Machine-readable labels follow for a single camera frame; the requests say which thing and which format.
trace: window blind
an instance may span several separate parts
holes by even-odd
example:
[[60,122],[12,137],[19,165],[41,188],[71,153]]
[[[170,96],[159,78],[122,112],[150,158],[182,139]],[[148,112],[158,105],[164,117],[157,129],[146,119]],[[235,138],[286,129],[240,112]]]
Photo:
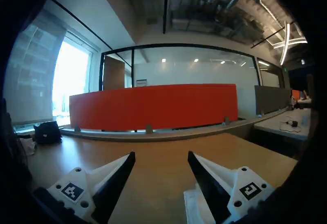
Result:
[[17,37],[4,81],[4,98],[14,125],[52,121],[54,69],[65,33],[40,12]]

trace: wooden table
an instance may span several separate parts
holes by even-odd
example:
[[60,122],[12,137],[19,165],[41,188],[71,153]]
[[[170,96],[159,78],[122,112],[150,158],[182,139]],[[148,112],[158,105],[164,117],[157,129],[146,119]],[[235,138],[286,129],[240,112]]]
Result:
[[186,223],[183,192],[196,183],[189,150],[229,169],[248,166],[274,187],[297,162],[226,133],[149,143],[63,137],[59,145],[38,146],[28,161],[35,187],[47,188],[76,166],[92,170],[135,151],[136,163],[109,223]]
[[[280,115],[254,124],[254,128],[304,141],[307,139],[309,134],[310,115],[310,109],[286,111]],[[298,127],[293,128],[290,125],[283,123],[288,120],[296,120],[298,122]]]

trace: black bag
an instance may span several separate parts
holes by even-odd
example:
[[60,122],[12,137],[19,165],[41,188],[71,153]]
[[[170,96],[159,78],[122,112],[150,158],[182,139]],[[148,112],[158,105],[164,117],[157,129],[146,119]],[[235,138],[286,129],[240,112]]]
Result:
[[53,144],[61,142],[61,134],[57,121],[46,122],[35,126],[35,141],[38,144]]

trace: orange partition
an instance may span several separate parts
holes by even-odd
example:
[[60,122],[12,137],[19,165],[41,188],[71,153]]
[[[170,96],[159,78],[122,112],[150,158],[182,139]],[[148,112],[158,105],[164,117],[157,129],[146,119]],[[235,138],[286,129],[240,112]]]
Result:
[[69,98],[70,124],[95,130],[185,128],[237,120],[235,84],[105,90]]
[[300,99],[300,91],[299,90],[292,90],[292,96],[296,101]]

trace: gray partition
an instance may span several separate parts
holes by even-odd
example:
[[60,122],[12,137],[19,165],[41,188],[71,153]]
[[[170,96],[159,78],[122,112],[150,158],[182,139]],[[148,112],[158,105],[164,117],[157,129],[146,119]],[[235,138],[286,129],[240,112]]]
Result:
[[257,85],[254,90],[257,114],[274,112],[290,104],[290,90]]

